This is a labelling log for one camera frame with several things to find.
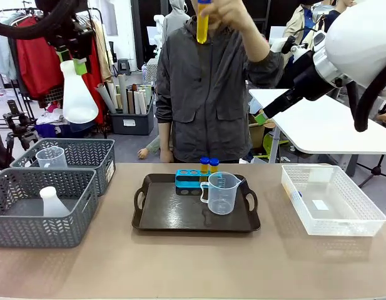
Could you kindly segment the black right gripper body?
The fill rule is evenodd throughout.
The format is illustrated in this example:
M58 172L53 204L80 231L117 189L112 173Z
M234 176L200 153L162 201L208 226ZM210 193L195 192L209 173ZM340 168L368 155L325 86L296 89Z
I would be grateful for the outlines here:
M333 86L318 74L301 74L295 78L294 87L263 108L263 112L268 119L271 119L302 99L316 101L332 89Z

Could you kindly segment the person's left hand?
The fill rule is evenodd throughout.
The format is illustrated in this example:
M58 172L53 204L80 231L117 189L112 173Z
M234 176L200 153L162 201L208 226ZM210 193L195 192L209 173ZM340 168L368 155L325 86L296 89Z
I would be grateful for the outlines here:
M243 1L212 1L200 12L200 16L213 16L222 23L240 31L246 48L269 51L269 45L259 33Z

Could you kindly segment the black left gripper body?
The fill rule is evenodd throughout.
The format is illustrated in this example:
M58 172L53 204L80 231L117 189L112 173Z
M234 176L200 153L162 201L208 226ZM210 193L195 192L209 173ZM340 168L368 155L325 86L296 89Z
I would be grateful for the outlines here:
M54 31L46 35L47 43L55 51L68 49L71 59L87 58L91 54L91 42L94 31L89 26L84 26L79 21L70 19L62 23Z

